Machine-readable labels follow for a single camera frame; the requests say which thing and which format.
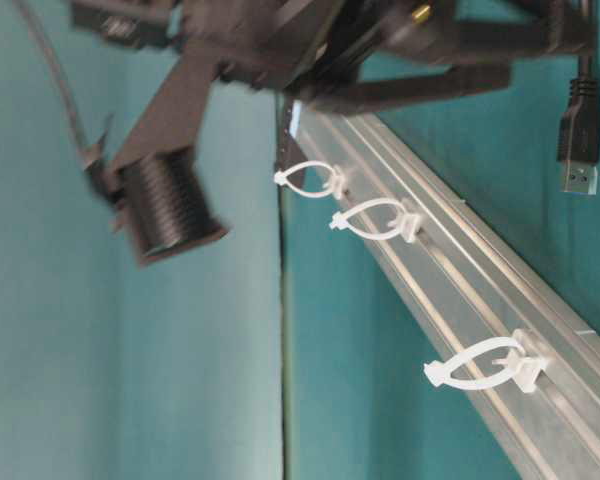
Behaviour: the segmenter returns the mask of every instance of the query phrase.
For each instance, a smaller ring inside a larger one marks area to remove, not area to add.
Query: gold connector
[[[425,4],[416,8],[411,13],[411,18],[417,24],[424,23],[431,17],[431,5]]]

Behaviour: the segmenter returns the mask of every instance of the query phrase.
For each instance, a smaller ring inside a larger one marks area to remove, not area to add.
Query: metal bar
[[[297,141],[345,173],[343,208],[388,196],[425,215],[415,244],[367,245],[444,360],[517,328],[538,338],[550,365],[535,393],[468,394],[522,477],[600,479],[600,337],[376,117],[305,109]],[[385,231],[392,215],[367,210],[358,226]],[[489,360],[465,378],[490,375]]]

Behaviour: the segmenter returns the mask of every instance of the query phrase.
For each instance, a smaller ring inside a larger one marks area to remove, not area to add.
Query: black wire
[[[595,0],[580,0],[580,11],[584,20],[590,24],[595,22]],[[578,76],[590,77],[593,75],[593,55],[581,55],[578,57]]]
[[[84,128],[78,113],[78,107],[71,92],[67,75],[62,68],[58,55],[56,54],[51,42],[47,38],[44,27],[37,17],[27,0],[11,0],[11,4],[18,11],[27,25],[27,30],[33,41],[38,46],[40,53],[46,60],[47,66],[51,72],[51,77],[55,83],[56,90],[62,99],[64,111],[67,117],[67,123],[71,132],[71,139],[82,161],[86,161],[85,152],[88,145]]]

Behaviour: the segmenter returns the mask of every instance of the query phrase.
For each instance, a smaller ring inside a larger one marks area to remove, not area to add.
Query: black cable
[[[580,0],[580,13],[590,25],[596,22],[595,0]],[[560,122],[558,161],[562,163],[562,190],[595,195],[600,163],[600,81],[596,55],[578,57],[578,75],[571,80],[567,111]]]
[[[592,23],[594,21],[595,15],[595,0],[580,0],[580,11],[582,12],[582,17],[588,23]],[[593,63],[594,56],[593,55],[581,55],[578,57],[578,76],[579,77],[590,77],[593,75]]]
[[[38,46],[40,53],[49,67],[56,90],[62,99],[71,133],[71,140],[78,152],[78,156],[81,158],[82,162],[85,163],[85,166],[87,166],[88,160],[86,152],[88,151],[88,145],[84,134],[84,128],[82,126],[82,121],[80,120],[78,107],[76,106],[73,93],[69,86],[67,75],[60,64],[58,55],[47,38],[44,27],[29,5],[29,2],[27,0],[11,0],[11,4],[25,21],[29,35]]]

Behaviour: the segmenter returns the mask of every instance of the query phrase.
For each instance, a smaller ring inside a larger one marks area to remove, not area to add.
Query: teal wall
[[[95,138],[123,57],[37,1]],[[60,102],[0,0],[0,480],[114,478],[121,302],[109,215],[88,193]]]
[[[467,15],[510,13],[464,3]],[[367,68],[370,77],[417,71],[380,56]],[[564,194],[556,162],[575,74],[573,59],[519,62],[508,90],[381,118],[600,333],[600,180],[595,197]]]
[[[89,138],[116,113],[114,151],[172,57],[104,47],[70,31],[64,2],[32,4]],[[234,229],[138,270],[0,0],[0,480],[281,478],[273,114],[270,96],[216,89],[199,166]]]
[[[284,204],[288,478],[519,478],[467,397],[422,373],[438,354],[362,240],[329,229],[335,201]]]
[[[376,56],[365,74],[424,71]],[[573,60],[520,62],[506,91],[380,116],[600,332],[600,184],[561,193],[555,161],[574,75]],[[328,229],[335,203],[285,203],[290,478],[518,478],[466,397],[427,383],[435,351],[362,242]]]

